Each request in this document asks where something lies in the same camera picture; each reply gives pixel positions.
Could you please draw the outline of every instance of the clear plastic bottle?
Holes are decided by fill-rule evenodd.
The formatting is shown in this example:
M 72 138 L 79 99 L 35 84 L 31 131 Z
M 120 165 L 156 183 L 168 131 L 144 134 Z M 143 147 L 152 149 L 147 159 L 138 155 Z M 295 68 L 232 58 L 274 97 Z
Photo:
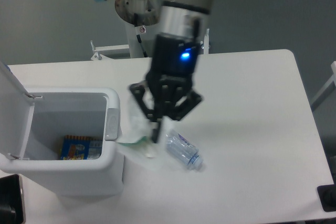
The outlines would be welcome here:
M 166 137 L 166 148 L 169 153 L 189 168 L 199 169 L 201 167 L 203 159 L 199 156 L 198 149 L 194 145 L 174 130 Z

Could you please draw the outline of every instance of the gray floor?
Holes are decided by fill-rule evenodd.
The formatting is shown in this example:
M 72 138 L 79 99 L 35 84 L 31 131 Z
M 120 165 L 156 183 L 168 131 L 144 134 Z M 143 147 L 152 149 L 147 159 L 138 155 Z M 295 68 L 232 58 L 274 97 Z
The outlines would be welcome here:
M 291 50 L 308 98 L 332 74 L 336 0 L 215 0 L 209 27 L 212 52 Z M 96 46 L 127 43 L 114 1 L 0 0 L 1 58 L 7 64 L 89 60 L 90 40 Z M 335 94 L 315 113 L 330 148 L 333 101 Z

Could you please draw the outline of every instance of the trash bin lid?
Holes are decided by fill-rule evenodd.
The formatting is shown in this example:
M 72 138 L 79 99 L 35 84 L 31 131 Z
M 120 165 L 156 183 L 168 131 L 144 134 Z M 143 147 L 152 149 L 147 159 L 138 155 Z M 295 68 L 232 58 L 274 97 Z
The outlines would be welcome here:
M 33 119 L 34 99 L 0 61 L 0 153 L 22 157 Z

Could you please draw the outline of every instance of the bottle cap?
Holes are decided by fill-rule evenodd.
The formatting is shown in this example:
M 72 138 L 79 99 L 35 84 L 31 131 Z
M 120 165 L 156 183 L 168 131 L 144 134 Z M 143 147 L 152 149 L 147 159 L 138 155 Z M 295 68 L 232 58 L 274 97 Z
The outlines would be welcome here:
M 193 165 L 198 170 L 200 169 L 202 163 L 203 163 L 203 159 L 200 156 L 198 156 L 197 159 L 195 159 L 195 161 L 193 162 Z

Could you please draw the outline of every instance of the white trash bin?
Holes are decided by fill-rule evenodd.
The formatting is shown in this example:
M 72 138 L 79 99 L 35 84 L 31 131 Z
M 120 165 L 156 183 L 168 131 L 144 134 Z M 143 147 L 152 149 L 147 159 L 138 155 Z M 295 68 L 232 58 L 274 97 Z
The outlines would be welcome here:
M 109 88 L 26 90 L 0 62 L 0 169 L 59 195 L 115 195 L 123 189 L 117 152 L 120 101 Z M 103 140 L 92 160 L 59 160 L 65 135 Z

